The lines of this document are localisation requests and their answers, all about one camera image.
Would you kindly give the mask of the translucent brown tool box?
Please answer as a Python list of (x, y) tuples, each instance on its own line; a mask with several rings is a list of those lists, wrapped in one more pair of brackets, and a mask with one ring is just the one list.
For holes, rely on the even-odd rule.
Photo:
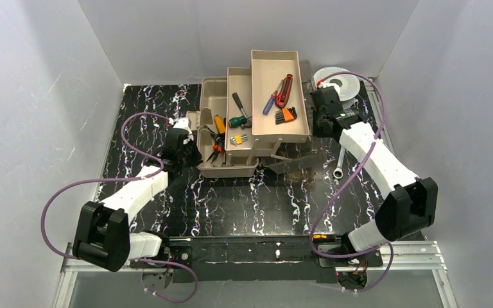
[[(250, 67), (229, 67), (224, 77), (204, 78), (200, 107), (187, 113), (203, 158), (197, 167), (201, 174), (206, 178), (239, 178), (252, 176), (259, 166), (282, 174), (321, 165), (324, 156), (312, 139), (297, 51), (253, 50), (250, 59)], [(293, 75), (293, 85), (285, 107), (295, 107), (298, 117), (275, 124), (275, 113), (280, 109), (274, 104), (269, 114), (263, 115), (263, 108), (287, 74)], [(232, 98), (234, 92), (250, 117), (251, 128), (228, 126), (230, 118), (241, 116)], [(225, 122), (225, 153), (210, 163), (206, 160), (218, 135), (215, 115)], [(248, 140), (233, 146), (230, 138), (242, 134)]]

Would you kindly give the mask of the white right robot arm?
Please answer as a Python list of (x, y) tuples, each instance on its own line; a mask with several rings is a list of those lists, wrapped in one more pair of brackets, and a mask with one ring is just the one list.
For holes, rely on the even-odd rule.
[(340, 237), (343, 257), (357, 256), (431, 226), (435, 221), (438, 186), (403, 165), (376, 136), (366, 117), (343, 108), (332, 88), (311, 92), (317, 137), (332, 137), (359, 162), (384, 201), (373, 221)]

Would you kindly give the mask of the orange handled hammer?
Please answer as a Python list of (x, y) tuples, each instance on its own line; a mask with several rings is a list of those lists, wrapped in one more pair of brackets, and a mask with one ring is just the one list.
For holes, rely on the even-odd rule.
[(214, 116), (214, 125), (217, 129), (218, 135), (224, 136), (226, 132), (225, 122), (220, 115)]

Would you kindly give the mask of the yellow small hex key set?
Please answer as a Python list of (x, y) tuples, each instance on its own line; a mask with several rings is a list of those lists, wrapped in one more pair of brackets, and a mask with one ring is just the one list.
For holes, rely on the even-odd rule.
[(246, 134), (235, 135), (230, 138), (230, 143), (233, 146), (239, 146), (248, 140), (248, 136)]

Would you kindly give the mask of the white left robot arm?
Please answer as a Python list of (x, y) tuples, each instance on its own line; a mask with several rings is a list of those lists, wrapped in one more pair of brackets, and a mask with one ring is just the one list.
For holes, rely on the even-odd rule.
[(159, 156), (142, 167), (134, 181), (103, 201), (88, 201), (82, 207), (73, 255), (112, 272), (128, 261), (157, 256), (162, 236), (155, 232), (131, 233), (131, 221), (174, 182), (184, 167), (199, 164), (201, 158), (192, 131), (171, 128)]

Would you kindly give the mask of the red black utility knife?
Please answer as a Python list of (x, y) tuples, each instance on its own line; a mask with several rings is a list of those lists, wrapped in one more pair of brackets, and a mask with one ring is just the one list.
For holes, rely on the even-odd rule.
[(275, 99), (275, 106), (279, 109), (283, 109), (289, 100), (291, 87), (293, 85), (293, 75), (287, 74), (279, 87), (279, 91), (277, 93), (277, 97)]

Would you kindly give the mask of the small black handled hammer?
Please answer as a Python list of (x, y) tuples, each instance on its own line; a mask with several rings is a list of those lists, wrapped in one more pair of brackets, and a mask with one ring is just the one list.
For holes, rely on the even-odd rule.
[(245, 116), (245, 117), (248, 118), (248, 123), (246, 125), (242, 126), (241, 128), (251, 128), (252, 127), (252, 122), (250, 120), (250, 117), (248, 117), (246, 115), (245, 109), (243, 107), (243, 104), (242, 104), (239, 96), (238, 96), (238, 93), (237, 92), (234, 92), (232, 94), (232, 98), (233, 98), (235, 104), (237, 105), (237, 107), (239, 108), (239, 111), (241, 112), (241, 116)]

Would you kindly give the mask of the red handled pliers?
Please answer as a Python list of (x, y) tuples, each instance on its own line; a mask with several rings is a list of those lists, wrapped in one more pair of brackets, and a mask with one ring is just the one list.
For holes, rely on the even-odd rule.
[(219, 134), (214, 139), (212, 153), (207, 158), (206, 162), (214, 163), (220, 154), (225, 153), (225, 136)]

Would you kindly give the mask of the green handled screwdriver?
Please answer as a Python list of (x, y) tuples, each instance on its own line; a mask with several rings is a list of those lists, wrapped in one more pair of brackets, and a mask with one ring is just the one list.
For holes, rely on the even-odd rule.
[(228, 120), (228, 126), (230, 128), (239, 128), (248, 123), (248, 118), (245, 116), (232, 117)]

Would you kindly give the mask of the blue red screwdriver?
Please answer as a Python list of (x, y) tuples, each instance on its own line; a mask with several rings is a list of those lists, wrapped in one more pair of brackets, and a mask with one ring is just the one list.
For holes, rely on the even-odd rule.
[(280, 91), (280, 87), (281, 87), (281, 83), (277, 86), (277, 88), (273, 91), (273, 93), (271, 94), (269, 100), (266, 102), (264, 108), (263, 108), (263, 115), (264, 116), (267, 116), (270, 112), (270, 110), (272, 109), (272, 107), (274, 106), (275, 104), (275, 101), (276, 101), (276, 98), (277, 98), (277, 95)]

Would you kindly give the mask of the black orange hex key set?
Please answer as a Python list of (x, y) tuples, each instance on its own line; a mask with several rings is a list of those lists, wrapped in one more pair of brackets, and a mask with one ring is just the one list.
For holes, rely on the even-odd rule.
[(297, 111), (295, 107), (283, 108), (275, 113), (275, 124), (284, 124), (295, 121), (297, 119)]

